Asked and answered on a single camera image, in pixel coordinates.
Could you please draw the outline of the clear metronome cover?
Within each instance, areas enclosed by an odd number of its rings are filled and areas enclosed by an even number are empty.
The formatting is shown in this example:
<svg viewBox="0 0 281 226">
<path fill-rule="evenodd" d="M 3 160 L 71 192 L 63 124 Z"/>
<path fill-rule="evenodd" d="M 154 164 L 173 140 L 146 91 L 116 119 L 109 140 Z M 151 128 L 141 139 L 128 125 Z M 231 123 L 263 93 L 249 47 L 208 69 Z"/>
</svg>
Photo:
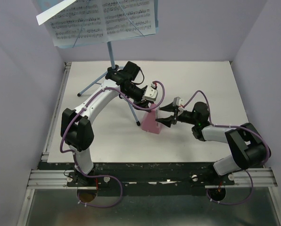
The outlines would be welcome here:
<svg viewBox="0 0 281 226">
<path fill-rule="evenodd" d="M 159 107 L 155 109 L 155 122 L 156 122 L 157 126 L 159 128 L 161 128 L 163 126 L 163 124 L 161 124 L 160 122 L 157 121 L 158 118 L 160 118 L 160 108 Z"/>
</svg>

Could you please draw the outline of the pink metronome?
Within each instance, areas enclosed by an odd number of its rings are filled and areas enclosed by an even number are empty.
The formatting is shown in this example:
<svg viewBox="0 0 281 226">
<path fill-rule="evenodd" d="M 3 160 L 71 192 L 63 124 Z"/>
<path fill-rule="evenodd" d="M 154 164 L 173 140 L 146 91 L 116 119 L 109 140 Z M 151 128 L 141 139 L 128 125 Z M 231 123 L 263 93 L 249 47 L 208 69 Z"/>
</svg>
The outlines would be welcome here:
<svg viewBox="0 0 281 226">
<path fill-rule="evenodd" d="M 145 132 L 160 134 L 163 124 L 157 122 L 159 107 L 151 110 L 150 112 L 146 112 L 143 116 L 141 122 L 141 129 Z"/>
</svg>

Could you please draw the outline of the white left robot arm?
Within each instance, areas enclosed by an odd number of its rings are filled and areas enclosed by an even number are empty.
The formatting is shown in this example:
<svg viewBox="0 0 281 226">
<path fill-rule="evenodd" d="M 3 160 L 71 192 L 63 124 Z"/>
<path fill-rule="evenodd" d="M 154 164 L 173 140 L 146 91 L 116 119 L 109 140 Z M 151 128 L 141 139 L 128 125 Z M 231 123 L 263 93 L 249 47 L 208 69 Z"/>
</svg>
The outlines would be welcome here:
<svg viewBox="0 0 281 226">
<path fill-rule="evenodd" d="M 80 172 L 78 181 L 84 186 L 89 186 L 94 181 L 94 174 L 91 172 L 94 164 L 89 147 L 94 140 L 92 124 L 98 114 L 118 96 L 130 98 L 134 105 L 146 110 L 157 98 L 155 82 L 140 88 L 139 83 L 134 81 L 139 73 L 142 73 L 141 68 L 130 61 L 123 68 L 117 65 L 108 68 L 102 84 L 90 98 L 75 109 L 67 108 L 62 112 L 60 146 L 69 146 L 75 168 Z"/>
</svg>

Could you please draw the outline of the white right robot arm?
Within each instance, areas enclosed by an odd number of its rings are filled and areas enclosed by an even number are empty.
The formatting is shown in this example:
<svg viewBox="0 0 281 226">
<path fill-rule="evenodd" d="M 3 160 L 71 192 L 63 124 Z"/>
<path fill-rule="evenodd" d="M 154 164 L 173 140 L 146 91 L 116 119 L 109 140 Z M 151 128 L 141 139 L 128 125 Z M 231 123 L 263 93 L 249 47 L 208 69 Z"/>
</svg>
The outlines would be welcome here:
<svg viewBox="0 0 281 226">
<path fill-rule="evenodd" d="M 228 144 L 231 154 L 214 162 L 212 170 L 206 174 L 208 182 L 213 185 L 222 181 L 225 174 L 265 163 L 271 155 L 268 145 L 251 123 L 240 126 L 213 125 L 209 121 L 209 106 L 204 102 L 197 102 L 192 111 L 185 110 L 177 102 L 159 110 L 173 113 L 167 118 L 156 119 L 167 127 L 177 122 L 191 124 L 195 139 Z"/>
</svg>

